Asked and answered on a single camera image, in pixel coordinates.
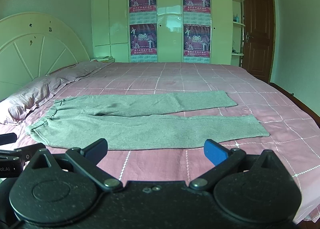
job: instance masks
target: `white headboard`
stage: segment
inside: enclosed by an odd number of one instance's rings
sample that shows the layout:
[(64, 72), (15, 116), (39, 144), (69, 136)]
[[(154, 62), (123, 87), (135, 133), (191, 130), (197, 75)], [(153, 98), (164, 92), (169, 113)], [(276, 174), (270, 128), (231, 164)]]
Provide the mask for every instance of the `white headboard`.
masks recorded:
[(73, 30), (55, 17), (24, 12), (1, 19), (0, 100), (38, 76), (89, 59)]

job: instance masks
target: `pink bedsheet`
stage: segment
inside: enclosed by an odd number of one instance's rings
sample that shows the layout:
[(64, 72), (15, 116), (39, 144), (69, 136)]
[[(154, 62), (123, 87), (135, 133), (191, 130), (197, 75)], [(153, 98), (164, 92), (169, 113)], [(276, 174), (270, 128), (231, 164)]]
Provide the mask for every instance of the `pink bedsheet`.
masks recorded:
[[(35, 143), (25, 134), (24, 128), (44, 116), (55, 99), (210, 90), (224, 90), (238, 105), (177, 115), (253, 114), (271, 136), (228, 141), (222, 145), (239, 147), (248, 154), (260, 154), (264, 149), (275, 151), (302, 191), (302, 204), (295, 222), (302, 219), (316, 221), (320, 216), (320, 129), (286, 96), (239, 67), (192, 63), (112, 63), (97, 74), (62, 88), (22, 124), (0, 125), (0, 133), (15, 132), (18, 136), (16, 143), (1, 149)], [(49, 149), (52, 153), (65, 152), (64, 149)], [(204, 156), (203, 148), (197, 148), (109, 151), (98, 166), (124, 184), (128, 180), (185, 180), (189, 183), (211, 169), (213, 164)]]

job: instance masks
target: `brown door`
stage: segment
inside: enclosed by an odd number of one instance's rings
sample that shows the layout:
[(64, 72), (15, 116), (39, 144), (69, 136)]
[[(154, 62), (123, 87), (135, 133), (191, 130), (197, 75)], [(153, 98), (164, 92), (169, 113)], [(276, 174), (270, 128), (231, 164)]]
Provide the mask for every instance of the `brown door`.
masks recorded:
[(273, 56), (273, 0), (244, 0), (244, 24), (242, 67), (268, 83)]

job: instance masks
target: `screw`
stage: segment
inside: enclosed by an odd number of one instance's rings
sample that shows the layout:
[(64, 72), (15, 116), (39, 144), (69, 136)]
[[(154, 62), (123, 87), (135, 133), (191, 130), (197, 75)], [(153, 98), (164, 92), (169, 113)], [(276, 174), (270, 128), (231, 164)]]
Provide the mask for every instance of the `screw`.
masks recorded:
[(106, 179), (103, 183), (106, 187), (117, 187), (120, 185), (120, 181), (115, 178)]
[(204, 178), (196, 178), (193, 181), (191, 181), (191, 184), (194, 187), (203, 187), (208, 184), (208, 181)]
[(152, 190), (153, 191), (159, 191), (159, 190), (161, 190), (161, 187), (160, 186), (154, 186), (154, 187), (152, 187)]

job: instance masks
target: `pink pillowcase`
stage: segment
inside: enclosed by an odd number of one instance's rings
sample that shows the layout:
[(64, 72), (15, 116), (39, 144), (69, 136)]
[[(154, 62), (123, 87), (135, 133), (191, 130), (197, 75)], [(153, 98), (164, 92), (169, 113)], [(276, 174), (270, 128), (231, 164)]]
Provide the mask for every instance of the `pink pillowcase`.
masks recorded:
[(0, 102), (0, 123), (18, 125), (30, 111), (51, 99), (65, 85), (91, 76), (110, 63), (80, 62), (33, 81)]

